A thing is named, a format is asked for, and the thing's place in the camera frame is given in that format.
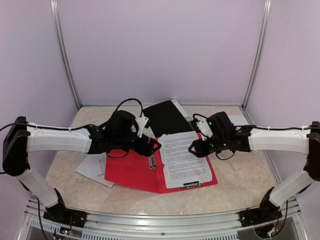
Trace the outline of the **printed paper sheet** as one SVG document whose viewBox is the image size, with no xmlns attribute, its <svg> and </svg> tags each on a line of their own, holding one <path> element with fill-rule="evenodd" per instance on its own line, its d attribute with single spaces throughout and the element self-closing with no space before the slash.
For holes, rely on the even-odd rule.
<svg viewBox="0 0 320 240">
<path fill-rule="evenodd" d="M 184 188 L 188 185 L 216 183 L 212 166 L 205 157 L 196 157 L 189 147 L 199 136 L 194 131 L 164 134 L 158 138 L 167 189 Z"/>
<path fill-rule="evenodd" d="M 97 176 L 104 176 L 106 172 L 107 156 L 106 155 L 100 156 L 97 162 L 99 166 L 99 171 L 97 172 Z"/>
</svg>

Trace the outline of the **red clip file folder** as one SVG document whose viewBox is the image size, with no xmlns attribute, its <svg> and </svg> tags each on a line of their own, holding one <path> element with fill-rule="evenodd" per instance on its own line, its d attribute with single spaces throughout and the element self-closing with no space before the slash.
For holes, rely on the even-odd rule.
<svg viewBox="0 0 320 240">
<path fill-rule="evenodd" d="M 125 155 L 121 150 L 113 150 L 111 156 L 107 157 L 105 167 L 105 179 L 117 185 L 134 188 L 157 194 L 167 194 L 181 192 L 181 188 L 167 189 L 163 173 L 163 163 L 161 160 L 160 150 L 154 153 L 156 162 L 156 171 L 149 168 L 149 157 L 142 156 L 130 150 Z M 218 184 L 209 157 L 209 164 L 216 179 L 216 183 L 205 183 L 203 187 L 214 186 Z"/>
</svg>

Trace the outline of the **metal folder clip bottom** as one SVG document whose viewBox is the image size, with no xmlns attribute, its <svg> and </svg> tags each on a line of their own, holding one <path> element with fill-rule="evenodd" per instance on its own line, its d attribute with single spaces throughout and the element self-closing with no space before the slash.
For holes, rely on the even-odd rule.
<svg viewBox="0 0 320 240">
<path fill-rule="evenodd" d="M 184 191 L 184 190 L 196 189 L 201 187 L 203 187 L 203 183 L 196 181 L 196 182 L 186 183 L 180 189 Z"/>
</svg>

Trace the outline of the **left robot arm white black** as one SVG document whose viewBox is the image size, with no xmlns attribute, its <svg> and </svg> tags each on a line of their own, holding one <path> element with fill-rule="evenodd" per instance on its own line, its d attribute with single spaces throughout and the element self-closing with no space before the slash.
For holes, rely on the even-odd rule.
<svg viewBox="0 0 320 240">
<path fill-rule="evenodd" d="M 87 124 L 80 127 L 56 127 L 28 122 L 20 116 L 7 125 L 9 131 L 3 140 L 2 169 L 5 174 L 17 178 L 20 183 L 50 209 L 50 214 L 63 223 L 70 218 L 58 190 L 28 162 L 28 154 L 39 151 L 79 152 L 87 155 L 109 154 L 121 150 L 133 151 L 150 157 L 161 148 L 154 138 L 143 131 L 149 119 L 136 118 L 130 112 L 115 110 L 111 117 L 100 125 Z"/>
</svg>

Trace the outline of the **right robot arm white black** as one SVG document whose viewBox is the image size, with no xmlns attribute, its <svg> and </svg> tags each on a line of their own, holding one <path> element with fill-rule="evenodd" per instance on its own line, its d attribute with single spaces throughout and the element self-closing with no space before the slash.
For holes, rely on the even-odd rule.
<svg viewBox="0 0 320 240">
<path fill-rule="evenodd" d="M 235 126 L 228 115 L 218 112 L 210 117 L 193 114 L 192 127 L 202 138 L 192 142 L 188 151 L 198 158 L 223 151 L 284 151 L 306 155 L 303 168 L 271 188 L 263 197 L 255 216 L 266 222 L 289 198 L 320 180 L 320 123 L 302 127 Z"/>
</svg>

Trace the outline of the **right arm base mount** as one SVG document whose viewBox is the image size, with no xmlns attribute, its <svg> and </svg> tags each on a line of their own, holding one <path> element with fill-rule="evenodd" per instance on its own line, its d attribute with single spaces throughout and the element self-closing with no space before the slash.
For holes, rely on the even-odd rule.
<svg viewBox="0 0 320 240">
<path fill-rule="evenodd" d="M 238 214 L 242 227 L 263 224 L 280 219 L 283 216 L 279 207 L 268 206 L 247 208 L 246 210 L 240 211 Z"/>
</svg>

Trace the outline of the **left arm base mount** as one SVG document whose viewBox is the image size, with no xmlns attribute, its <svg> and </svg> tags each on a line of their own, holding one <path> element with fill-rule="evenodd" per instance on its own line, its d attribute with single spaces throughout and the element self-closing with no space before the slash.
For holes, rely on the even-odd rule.
<svg viewBox="0 0 320 240">
<path fill-rule="evenodd" d="M 60 203 L 46 208 L 43 214 L 46 220 L 78 228 L 84 228 L 87 216 L 85 211 L 67 208 Z"/>
</svg>

